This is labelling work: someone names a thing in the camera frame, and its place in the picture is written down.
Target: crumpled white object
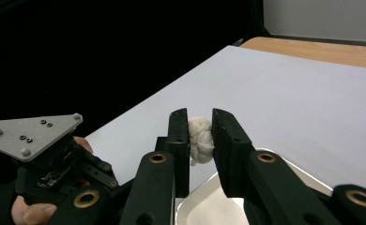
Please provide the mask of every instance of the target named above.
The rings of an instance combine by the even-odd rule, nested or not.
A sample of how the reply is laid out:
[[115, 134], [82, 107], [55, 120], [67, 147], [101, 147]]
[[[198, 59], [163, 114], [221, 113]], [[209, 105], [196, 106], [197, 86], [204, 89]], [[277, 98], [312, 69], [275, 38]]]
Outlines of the crumpled white object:
[[210, 130], [212, 124], [202, 116], [189, 118], [189, 134], [191, 145], [191, 166], [204, 164], [213, 158], [213, 139]]

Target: white wall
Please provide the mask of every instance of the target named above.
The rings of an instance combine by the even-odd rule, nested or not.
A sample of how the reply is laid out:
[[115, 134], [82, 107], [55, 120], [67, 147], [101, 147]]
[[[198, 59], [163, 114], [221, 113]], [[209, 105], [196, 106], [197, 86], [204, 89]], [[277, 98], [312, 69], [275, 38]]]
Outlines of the white wall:
[[264, 0], [271, 35], [366, 41], [366, 0]]

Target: wooden surface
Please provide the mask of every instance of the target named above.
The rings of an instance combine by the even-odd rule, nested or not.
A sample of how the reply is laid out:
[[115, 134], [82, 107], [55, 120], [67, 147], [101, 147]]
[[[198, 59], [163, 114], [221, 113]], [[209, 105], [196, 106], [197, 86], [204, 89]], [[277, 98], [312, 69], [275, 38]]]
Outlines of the wooden surface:
[[240, 47], [366, 68], [366, 46], [254, 37]]

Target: gray metal bracket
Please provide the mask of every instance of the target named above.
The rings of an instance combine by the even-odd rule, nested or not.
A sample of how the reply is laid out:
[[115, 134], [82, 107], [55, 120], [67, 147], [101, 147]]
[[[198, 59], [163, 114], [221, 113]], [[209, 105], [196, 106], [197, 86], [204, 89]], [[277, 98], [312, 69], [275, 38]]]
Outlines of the gray metal bracket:
[[78, 113], [0, 120], [0, 152], [31, 161], [83, 121]]

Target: black sleeve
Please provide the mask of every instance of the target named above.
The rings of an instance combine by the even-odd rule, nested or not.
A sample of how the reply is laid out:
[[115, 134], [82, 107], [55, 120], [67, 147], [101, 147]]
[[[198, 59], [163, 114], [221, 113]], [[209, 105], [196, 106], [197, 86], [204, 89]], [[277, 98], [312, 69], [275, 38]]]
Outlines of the black sleeve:
[[16, 199], [15, 182], [0, 185], [0, 225], [12, 225], [11, 206]]

